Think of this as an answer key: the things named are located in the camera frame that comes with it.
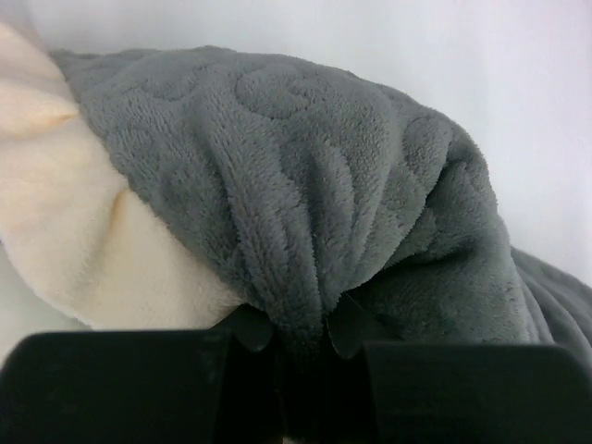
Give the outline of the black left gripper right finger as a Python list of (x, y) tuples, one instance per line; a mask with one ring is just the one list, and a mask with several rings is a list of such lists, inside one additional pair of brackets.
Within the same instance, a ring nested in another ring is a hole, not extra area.
[(591, 381), (563, 348), (404, 342), (349, 296), (326, 333), (326, 443), (591, 439)]

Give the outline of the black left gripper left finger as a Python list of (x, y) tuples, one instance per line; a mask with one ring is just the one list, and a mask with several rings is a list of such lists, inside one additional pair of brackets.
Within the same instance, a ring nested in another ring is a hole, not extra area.
[(274, 328), (41, 333), (1, 370), (5, 443), (274, 443)]

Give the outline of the grey pillowcase with cream frill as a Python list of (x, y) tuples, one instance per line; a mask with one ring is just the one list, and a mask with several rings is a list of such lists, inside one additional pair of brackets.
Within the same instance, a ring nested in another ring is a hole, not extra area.
[(448, 117), (285, 55), (47, 52), (1, 27), (1, 242), (48, 320), (211, 327), (295, 348), (349, 294), (407, 340), (591, 358), (591, 290), (513, 249)]

